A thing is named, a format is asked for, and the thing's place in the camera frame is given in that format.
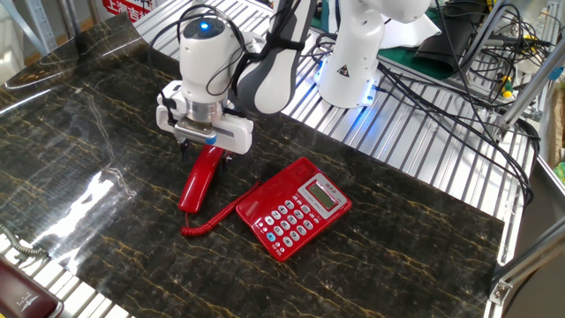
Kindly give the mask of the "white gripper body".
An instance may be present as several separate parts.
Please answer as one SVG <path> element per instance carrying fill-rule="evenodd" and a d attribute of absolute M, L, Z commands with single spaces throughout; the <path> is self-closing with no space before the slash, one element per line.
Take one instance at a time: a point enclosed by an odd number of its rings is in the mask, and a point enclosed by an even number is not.
<path fill-rule="evenodd" d="M 157 96 L 159 128 L 185 139 L 245 154 L 252 145 L 253 121 L 229 113 L 227 95 L 214 102 L 195 102 L 183 95 L 181 80 L 171 81 Z"/>

